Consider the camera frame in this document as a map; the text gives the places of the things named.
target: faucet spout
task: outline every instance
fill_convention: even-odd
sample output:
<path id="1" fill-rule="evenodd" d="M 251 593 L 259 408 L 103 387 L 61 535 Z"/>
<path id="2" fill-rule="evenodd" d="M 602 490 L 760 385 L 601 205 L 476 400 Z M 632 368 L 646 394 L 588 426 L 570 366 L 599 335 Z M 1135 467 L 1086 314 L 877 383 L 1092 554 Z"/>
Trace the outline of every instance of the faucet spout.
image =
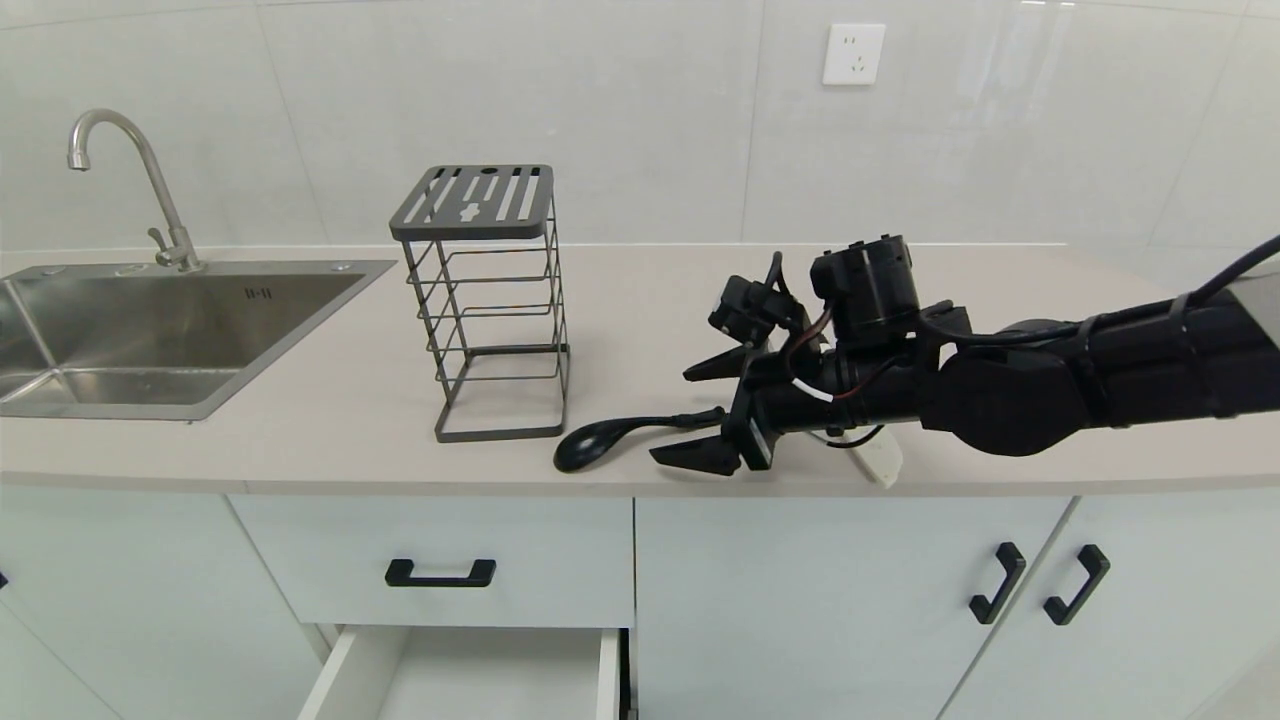
<path id="1" fill-rule="evenodd" d="M 90 169 L 88 135 L 93 129 L 93 126 L 99 123 L 109 123 L 124 131 L 124 135 L 129 136 L 133 146 L 138 150 L 138 155 L 142 158 L 142 167 L 146 168 L 147 178 L 151 179 L 151 190 L 156 193 L 156 200 L 160 202 L 160 211 L 164 214 L 165 223 L 169 224 L 169 237 L 173 240 L 173 247 L 156 254 L 156 261 L 165 266 L 178 265 L 178 269 L 183 273 L 204 269 L 205 264 L 196 256 L 196 247 L 191 243 L 191 236 L 187 234 L 187 228 L 178 217 L 178 208 L 173 204 L 173 196 L 169 193 L 169 186 L 164 181 L 164 173 L 160 172 L 160 163 L 156 160 L 155 150 L 151 149 L 151 142 L 147 141 L 147 137 L 142 135 L 142 129 L 133 120 L 106 108 L 95 108 L 81 115 L 76 120 L 76 124 L 72 126 L 72 135 L 67 141 L 67 167 L 82 172 Z"/>

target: rack top plate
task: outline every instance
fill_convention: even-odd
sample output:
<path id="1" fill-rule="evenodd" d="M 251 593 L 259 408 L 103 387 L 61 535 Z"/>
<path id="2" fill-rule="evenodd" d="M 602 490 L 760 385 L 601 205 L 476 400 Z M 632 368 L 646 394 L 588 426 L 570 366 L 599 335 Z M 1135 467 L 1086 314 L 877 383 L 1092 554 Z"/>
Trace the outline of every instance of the rack top plate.
<path id="1" fill-rule="evenodd" d="M 547 232 L 550 165 L 436 165 L 392 217 L 401 242 L 530 240 Z"/>

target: wall outlet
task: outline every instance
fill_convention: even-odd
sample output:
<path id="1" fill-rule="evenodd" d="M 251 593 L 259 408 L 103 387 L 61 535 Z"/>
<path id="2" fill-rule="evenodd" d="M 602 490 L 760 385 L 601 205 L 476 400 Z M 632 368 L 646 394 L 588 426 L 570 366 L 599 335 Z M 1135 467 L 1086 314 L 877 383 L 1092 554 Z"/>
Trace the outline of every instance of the wall outlet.
<path id="1" fill-rule="evenodd" d="M 822 85 L 873 85 L 883 46 L 884 26 L 831 26 Z"/>

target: white cable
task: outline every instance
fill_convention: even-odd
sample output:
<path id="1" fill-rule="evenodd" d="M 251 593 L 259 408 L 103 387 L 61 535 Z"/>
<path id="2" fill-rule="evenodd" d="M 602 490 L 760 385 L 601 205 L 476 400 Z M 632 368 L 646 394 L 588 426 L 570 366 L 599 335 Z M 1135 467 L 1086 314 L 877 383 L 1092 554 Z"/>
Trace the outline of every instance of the white cable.
<path id="1" fill-rule="evenodd" d="M 791 384 L 795 386 L 795 388 L 799 389 L 800 392 L 808 395 L 809 397 L 815 397 L 815 398 L 818 398 L 818 400 L 820 400 L 823 402 L 835 402 L 836 401 L 836 396 L 831 395 L 829 392 L 822 392 L 820 389 L 818 389 L 818 388 L 815 388 L 813 386 L 806 384 L 800 378 L 792 379 Z"/>

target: white object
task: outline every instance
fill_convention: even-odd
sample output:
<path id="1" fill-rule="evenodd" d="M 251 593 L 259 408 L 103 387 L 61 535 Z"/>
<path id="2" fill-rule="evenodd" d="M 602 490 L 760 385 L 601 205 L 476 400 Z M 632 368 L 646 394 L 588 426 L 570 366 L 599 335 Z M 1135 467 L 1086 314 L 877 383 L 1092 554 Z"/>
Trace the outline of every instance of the white object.
<path id="1" fill-rule="evenodd" d="M 934 717 L 991 632 L 968 603 L 1004 580 L 996 548 L 1014 541 L 1033 561 L 1066 506 L 637 498 L 639 706 L 663 720 Z"/>
<path id="2" fill-rule="evenodd" d="M 1080 498 L 943 720 L 1190 716 L 1280 637 L 1277 515 L 1277 489 Z M 1057 626 L 1085 543 L 1111 569 Z"/>
<path id="3" fill-rule="evenodd" d="M 292 717 L 320 670 L 221 496 L 5 487 L 0 548 L 3 602 L 127 720 Z"/>
<path id="4" fill-rule="evenodd" d="M 627 628 L 631 500 L 268 497 L 232 503 L 303 623 Z M 485 588 L 388 587 L 387 566 Z"/>
<path id="5" fill-rule="evenodd" d="M 884 46 L 882 24 L 833 24 L 822 85 L 874 85 Z"/>
<path id="6" fill-rule="evenodd" d="M 616 720 L 617 630 L 348 626 L 298 720 Z"/>
<path id="7" fill-rule="evenodd" d="M 4 720 L 120 720 L 3 602 L 0 698 L 0 717 Z"/>
<path id="8" fill-rule="evenodd" d="M 893 439 L 892 428 L 882 429 L 870 442 L 850 452 L 868 480 L 886 488 L 897 482 L 897 474 L 902 470 L 902 448 Z"/>

